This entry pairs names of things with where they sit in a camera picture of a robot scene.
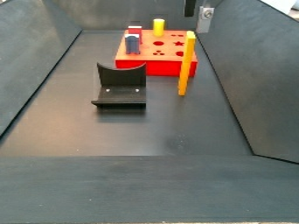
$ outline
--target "gray wall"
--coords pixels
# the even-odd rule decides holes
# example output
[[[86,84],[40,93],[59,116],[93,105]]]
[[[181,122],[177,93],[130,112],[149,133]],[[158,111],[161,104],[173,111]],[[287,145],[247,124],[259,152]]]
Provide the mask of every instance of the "gray wall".
[[[225,0],[201,42],[254,152],[299,163],[299,23],[258,0]]]
[[[0,5],[0,135],[79,33],[51,0]]]
[[[142,25],[145,29],[153,29],[154,18],[167,20],[167,29],[195,30],[197,27],[198,16],[183,16],[183,0],[54,0],[54,2],[66,10],[83,30],[125,30],[130,25]]]

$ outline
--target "red block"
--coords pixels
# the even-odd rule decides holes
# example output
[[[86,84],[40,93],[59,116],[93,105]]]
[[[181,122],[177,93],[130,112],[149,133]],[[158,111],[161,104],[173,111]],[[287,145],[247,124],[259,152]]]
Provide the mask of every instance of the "red block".
[[[183,44],[187,31],[165,31],[158,38],[153,30],[143,30],[141,54],[127,54],[126,39],[117,53],[117,68],[142,66],[146,63],[149,75],[179,76],[183,63]],[[190,76],[195,75],[197,55],[193,55]]]
[[[141,45],[143,44],[143,27],[142,26],[129,26],[129,34],[139,34]]]

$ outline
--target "black plastic piece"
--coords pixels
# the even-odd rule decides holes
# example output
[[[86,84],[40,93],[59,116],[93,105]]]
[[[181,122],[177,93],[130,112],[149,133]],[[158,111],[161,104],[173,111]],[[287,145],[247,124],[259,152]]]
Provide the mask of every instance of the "black plastic piece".
[[[102,84],[98,100],[103,106],[146,106],[146,64],[130,69],[109,68],[98,64]]]
[[[194,16],[197,0],[185,0],[185,16],[187,18]]]

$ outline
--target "gray panel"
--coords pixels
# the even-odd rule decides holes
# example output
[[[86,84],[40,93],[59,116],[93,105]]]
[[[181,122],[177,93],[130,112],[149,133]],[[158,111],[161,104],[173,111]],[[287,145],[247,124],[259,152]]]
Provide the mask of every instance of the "gray panel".
[[[299,222],[299,166],[262,157],[6,157],[0,223]]]
[[[194,30],[198,17],[183,16],[183,0],[54,0],[85,30],[125,30],[130,25],[153,29],[155,18],[167,29]]]
[[[254,152],[299,162],[299,24],[258,0],[226,0],[201,42]]]
[[[85,31],[0,141],[4,156],[247,155],[249,143],[202,46],[187,95],[147,76],[147,109],[98,110],[98,62],[114,67],[122,31]]]
[[[0,5],[0,135],[79,33],[51,0]]]

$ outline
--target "yellow peg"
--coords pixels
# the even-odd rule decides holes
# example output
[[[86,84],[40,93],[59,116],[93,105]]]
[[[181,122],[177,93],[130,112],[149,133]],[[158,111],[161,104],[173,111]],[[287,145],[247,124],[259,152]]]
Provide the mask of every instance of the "yellow peg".
[[[165,20],[157,18],[154,20],[154,35],[162,37],[165,35]]]
[[[191,65],[193,65],[195,39],[197,37],[195,37],[194,31],[187,31],[187,37],[185,40],[183,58],[182,58],[179,95],[186,95],[186,89],[189,85],[190,71],[191,71]]]

